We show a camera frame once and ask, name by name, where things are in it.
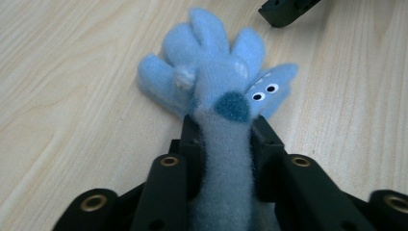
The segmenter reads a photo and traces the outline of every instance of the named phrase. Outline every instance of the plush hand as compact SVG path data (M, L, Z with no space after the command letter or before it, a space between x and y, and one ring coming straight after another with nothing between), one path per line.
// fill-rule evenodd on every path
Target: plush hand
M139 86L172 113L190 114L202 130L206 171L190 228L246 231L269 218L252 196L251 119L278 108L296 66L261 70L265 47L253 30L241 30L230 48L216 16L193 9L190 19L166 35L163 60L151 54L140 62Z
M288 96L296 65L261 71L265 47L253 30L241 30L230 48L216 16L193 9L190 18L166 35L163 60L150 54L140 62L140 89L179 117L214 106L227 91L245 95L251 118L269 117Z

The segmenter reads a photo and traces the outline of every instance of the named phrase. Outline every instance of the light wood tabletop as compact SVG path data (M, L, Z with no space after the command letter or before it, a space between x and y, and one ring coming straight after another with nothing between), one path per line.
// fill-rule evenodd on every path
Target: light wood tabletop
M137 88L137 65L202 7L232 39L252 27L265 67L296 63L268 120L289 153L345 192L408 193L408 1L322 0L275 29L264 0L0 3L0 230L50 230L79 194L144 182L182 122Z

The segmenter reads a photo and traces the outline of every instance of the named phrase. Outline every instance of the plush finger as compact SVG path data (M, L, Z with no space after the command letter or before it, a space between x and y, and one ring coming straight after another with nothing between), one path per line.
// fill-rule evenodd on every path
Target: plush finger
M189 97L173 81L173 68L156 55L148 55L138 67L139 88L162 107L183 117L189 108Z
M163 49L173 66L193 63L200 58L201 48L189 23L181 23L169 31Z
M190 19L198 42L205 50L213 51L211 56L228 54L228 37L222 22L215 15L202 9L192 9Z
M254 82L265 57L264 42L258 34L249 28L242 29L235 39L231 54L246 63L249 83Z

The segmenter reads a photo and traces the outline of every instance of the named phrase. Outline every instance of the black plastic part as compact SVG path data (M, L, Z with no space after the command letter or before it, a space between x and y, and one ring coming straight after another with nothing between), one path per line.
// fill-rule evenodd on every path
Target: black plastic part
M251 132L256 194L261 201L275 202L282 185L279 176L287 155L285 144L262 116L253 121Z
M313 159L288 155L282 169L303 225L298 230L375 230Z
M258 12L272 27L285 27L308 12L320 0L268 0Z
M394 191L376 191L369 204L375 211L372 222L377 230L408 230L408 195Z
M84 192L72 201L53 230L113 230L116 200L116 193L110 190Z
M313 159L288 155L261 116L253 121L250 142L256 195L276 203L282 231L408 230L407 195L378 191L366 202L342 192ZM169 153L153 162L144 184L121 197L101 189L79 195L54 230L187 230L187 204L199 191L205 165L201 131L189 116Z
M201 178L205 168L205 158L201 130L188 115L184 118L178 154L186 158L188 164L188 198L193 199L201 186Z
M187 230L187 163L158 157L150 169L130 230Z

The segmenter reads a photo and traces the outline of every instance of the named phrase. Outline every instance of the stuffed toy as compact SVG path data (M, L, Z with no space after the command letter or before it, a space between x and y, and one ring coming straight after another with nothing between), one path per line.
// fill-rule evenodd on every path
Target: stuffed toy
M191 203L190 230L260 230L271 208L254 195L250 125L266 118L290 93L295 64L262 70L265 47L242 29L230 47L222 22L202 9L175 26L163 41L163 58L144 57L139 87L180 118L202 130L206 169Z

